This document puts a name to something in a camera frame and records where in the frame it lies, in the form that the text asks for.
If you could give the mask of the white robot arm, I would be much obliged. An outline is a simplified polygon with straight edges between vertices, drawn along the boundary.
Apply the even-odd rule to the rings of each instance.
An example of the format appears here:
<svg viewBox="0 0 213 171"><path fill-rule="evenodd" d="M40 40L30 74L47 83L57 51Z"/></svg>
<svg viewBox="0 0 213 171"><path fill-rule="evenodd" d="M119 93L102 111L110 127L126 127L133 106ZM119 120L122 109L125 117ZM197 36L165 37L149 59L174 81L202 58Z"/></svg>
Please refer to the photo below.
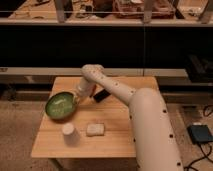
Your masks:
<svg viewBox="0 0 213 171"><path fill-rule="evenodd" d="M133 88L106 76L103 70L102 65L84 65L77 95L89 96L98 84L128 107L138 171L184 171L161 93L148 87Z"/></svg>

